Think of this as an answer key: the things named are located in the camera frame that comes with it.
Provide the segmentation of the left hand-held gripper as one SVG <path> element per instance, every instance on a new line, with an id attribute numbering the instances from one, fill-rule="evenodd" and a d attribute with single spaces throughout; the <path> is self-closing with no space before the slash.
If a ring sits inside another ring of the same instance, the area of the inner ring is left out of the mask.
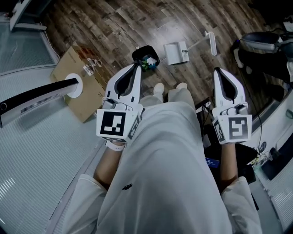
<path id="1" fill-rule="evenodd" d="M 139 64 L 130 64 L 108 81 L 103 106 L 97 109 L 98 137 L 123 143 L 129 143 L 133 139 L 144 112 L 144 107 L 138 103 L 141 73 Z"/>

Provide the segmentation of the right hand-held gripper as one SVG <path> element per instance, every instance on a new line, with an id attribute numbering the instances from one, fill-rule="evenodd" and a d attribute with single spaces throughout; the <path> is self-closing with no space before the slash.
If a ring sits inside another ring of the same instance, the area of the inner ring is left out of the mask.
<path id="1" fill-rule="evenodd" d="M 251 139 L 252 115 L 248 113 L 242 84 L 228 71 L 214 69 L 216 106 L 212 124 L 220 144 L 241 143 Z"/>

